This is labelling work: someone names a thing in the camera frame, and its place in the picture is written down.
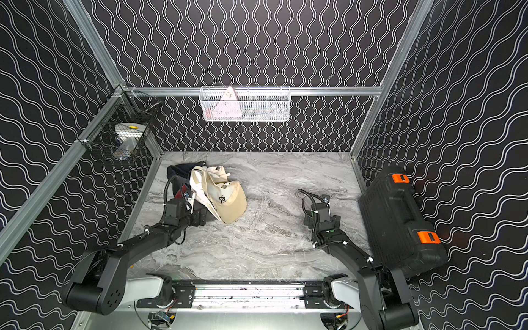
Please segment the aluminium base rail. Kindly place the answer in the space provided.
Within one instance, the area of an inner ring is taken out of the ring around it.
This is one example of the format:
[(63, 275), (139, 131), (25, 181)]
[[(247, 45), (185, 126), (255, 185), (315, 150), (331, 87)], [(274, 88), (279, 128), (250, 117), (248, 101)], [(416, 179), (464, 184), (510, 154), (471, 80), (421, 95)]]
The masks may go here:
[(357, 283), (325, 281), (206, 281), (169, 283), (150, 276), (128, 280), (123, 292), (106, 300), (111, 311), (132, 308), (154, 312), (337, 313), (360, 311)]

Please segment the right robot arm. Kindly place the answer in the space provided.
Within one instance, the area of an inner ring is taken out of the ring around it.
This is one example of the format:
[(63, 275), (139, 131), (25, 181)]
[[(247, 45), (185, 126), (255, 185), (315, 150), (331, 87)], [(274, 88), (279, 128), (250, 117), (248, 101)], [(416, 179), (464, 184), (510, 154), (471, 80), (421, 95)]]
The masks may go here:
[(361, 313), (368, 329), (404, 329), (418, 325), (419, 316), (401, 269), (375, 264), (374, 258), (340, 229), (340, 217), (330, 212), (329, 196), (298, 189), (304, 224), (312, 246), (338, 259), (352, 273), (324, 280), (324, 301), (347, 305)]

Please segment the white baseball cap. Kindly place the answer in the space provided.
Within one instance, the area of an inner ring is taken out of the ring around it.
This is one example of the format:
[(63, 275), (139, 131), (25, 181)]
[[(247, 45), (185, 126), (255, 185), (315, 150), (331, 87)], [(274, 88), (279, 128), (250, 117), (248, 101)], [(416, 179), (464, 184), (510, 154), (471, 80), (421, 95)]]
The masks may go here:
[(205, 206), (214, 218), (220, 220), (216, 207), (214, 207), (213, 202), (208, 197), (209, 180), (210, 176), (205, 166), (195, 166), (191, 170), (190, 185), (194, 193), (194, 199)]

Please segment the tan baseball cap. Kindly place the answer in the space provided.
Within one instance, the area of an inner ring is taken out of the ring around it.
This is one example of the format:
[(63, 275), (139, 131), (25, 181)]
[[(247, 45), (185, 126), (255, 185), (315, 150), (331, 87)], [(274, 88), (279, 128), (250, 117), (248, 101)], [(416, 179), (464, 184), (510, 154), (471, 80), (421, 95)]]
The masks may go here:
[(235, 222), (247, 210), (246, 194), (239, 181), (215, 182), (208, 176), (204, 191), (224, 224)]

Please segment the navy baseball cap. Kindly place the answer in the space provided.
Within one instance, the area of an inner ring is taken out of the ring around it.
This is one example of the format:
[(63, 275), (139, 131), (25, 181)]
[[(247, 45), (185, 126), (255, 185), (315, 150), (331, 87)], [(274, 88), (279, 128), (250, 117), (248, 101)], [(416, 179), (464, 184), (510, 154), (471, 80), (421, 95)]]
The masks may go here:
[(191, 162), (191, 163), (183, 163), (183, 164), (176, 164), (172, 166), (167, 167), (167, 179), (170, 180), (170, 178), (177, 176), (177, 183), (173, 184), (173, 195), (176, 196), (177, 192), (180, 190), (180, 188), (184, 184), (190, 183), (190, 177), (191, 177), (191, 171), (196, 166), (207, 166), (207, 163), (205, 161), (201, 162)]

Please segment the red baseball cap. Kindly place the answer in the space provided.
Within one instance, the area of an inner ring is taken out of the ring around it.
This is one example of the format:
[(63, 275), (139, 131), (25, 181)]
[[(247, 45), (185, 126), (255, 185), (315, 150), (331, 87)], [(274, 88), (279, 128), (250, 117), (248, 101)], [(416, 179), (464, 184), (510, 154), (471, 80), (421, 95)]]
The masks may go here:
[(188, 199), (190, 197), (190, 193), (188, 191), (189, 191), (188, 185), (182, 184), (181, 187), (178, 189), (178, 191), (175, 193), (174, 198), (175, 199)]

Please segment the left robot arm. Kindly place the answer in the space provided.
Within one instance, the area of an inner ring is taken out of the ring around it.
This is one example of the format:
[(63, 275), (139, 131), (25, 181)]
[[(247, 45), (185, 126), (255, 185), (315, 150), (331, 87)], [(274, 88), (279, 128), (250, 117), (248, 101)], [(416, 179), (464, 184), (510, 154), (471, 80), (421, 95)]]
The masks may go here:
[(84, 312), (108, 315), (125, 301), (128, 269), (151, 253), (185, 242), (186, 230), (205, 224), (205, 212), (191, 212), (190, 189), (181, 197), (168, 198), (169, 186), (174, 193), (182, 191), (184, 182), (178, 175), (168, 179), (164, 188), (164, 210), (161, 220), (146, 227), (140, 235), (91, 252), (85, 252), (74, 266), (73, 274), (61, 293), (66, 307)]

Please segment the cream baseball cap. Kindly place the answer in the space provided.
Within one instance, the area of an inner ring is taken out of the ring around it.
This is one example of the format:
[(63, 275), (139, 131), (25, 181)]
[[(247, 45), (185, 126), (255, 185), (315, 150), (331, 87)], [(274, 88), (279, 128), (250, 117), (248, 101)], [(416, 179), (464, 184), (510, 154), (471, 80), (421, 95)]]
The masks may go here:
[(226, 172), (224, 166), (209, 166), (206, 171), (215, 184), (223, 184), (229, 181), (230, 173)]

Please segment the white object in black basket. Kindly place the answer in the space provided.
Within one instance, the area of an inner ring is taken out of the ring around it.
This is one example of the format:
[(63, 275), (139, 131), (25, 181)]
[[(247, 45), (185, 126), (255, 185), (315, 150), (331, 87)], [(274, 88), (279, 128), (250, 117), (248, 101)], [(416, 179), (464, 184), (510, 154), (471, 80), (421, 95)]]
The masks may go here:
[(137, 144), (147, 130), (147, 126), (136, 123), (119, 123), (115, 125), (114, 129), (119, 146), (114, 151), (113, 158), (126, 160), (132, 156)]

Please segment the black orange tool case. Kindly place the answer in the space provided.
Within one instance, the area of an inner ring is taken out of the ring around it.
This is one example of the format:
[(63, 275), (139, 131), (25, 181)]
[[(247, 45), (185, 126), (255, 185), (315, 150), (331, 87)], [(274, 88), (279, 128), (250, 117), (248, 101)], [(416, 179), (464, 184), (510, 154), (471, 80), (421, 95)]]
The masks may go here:
[(413, 198), (410, 178), (402, 167), (388, 166), (359, 199), (360, 212), (374, 259), (411, 278), (448, 261), (433, 224)]

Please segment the pink triangular card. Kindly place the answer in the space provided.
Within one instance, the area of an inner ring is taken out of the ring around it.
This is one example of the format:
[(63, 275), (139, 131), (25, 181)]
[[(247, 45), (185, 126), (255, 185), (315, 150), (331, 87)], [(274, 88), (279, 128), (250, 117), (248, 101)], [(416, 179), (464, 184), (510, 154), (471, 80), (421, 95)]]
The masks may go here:
[(220, 101), (208, 111), (208, 118), (211, 120), (233, 120), (242, 118), (243, 111), (239, 104), (239, 99), (234, 87), (226, 88)]

